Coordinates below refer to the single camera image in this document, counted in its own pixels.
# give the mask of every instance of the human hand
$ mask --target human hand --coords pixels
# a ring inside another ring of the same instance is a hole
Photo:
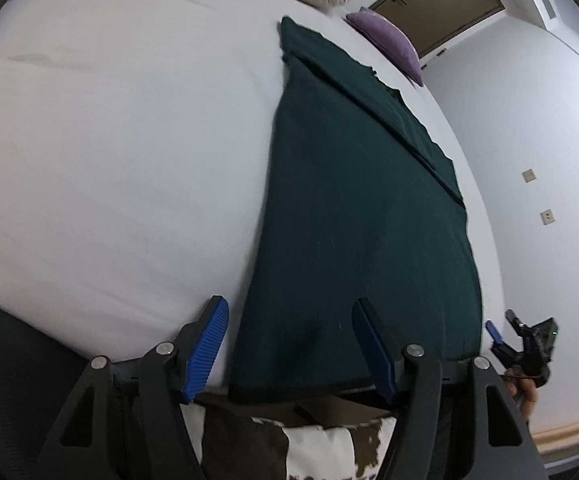
[[[505,372],[503,381],[514,400],[521,396],[519,410],[525,421],[529,422],[538,402],[538,388],[534,379],[528,378],[520,367],[513,367]]]

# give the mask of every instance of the door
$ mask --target door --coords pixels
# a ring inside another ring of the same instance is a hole
[[[420,57],[503,10],[500,0],[378,0],[372,8],[400,28]]]

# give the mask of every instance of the white bed sheet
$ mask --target white bed sheet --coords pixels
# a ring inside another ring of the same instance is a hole
[[[212,294],[232,322],[256,254],[283,15],[389,86],[454,160],[484,318],[503,319],[487,213],[431,94],[295,0],[10,0],[0,12],[0,307],[82,354],[141,356]],[[488,341],[483,339],[483,347]]]

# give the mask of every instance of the wall socket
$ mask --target wall socket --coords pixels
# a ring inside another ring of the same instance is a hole
[[[543,225],[548,225],[553,222],[556,222],[554,219],[554,213],[552,213],[551,209],[546,209],[540,214],[540,219],[543,221]]]
[[[534,173],[534,170],[532,170],[531,168],[527,171],[523,171],[523,178],[525,179],[525,182],[531,182],[532,180],[536,180],[536,173]]]

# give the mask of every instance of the green garment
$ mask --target green garment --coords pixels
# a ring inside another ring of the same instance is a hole
[[[481,292],[452,161],[370,67],[290,18],[280,31],[289,77],[230,396],[371,384],[351,327],[360,297],[407,342],[478,354]]]

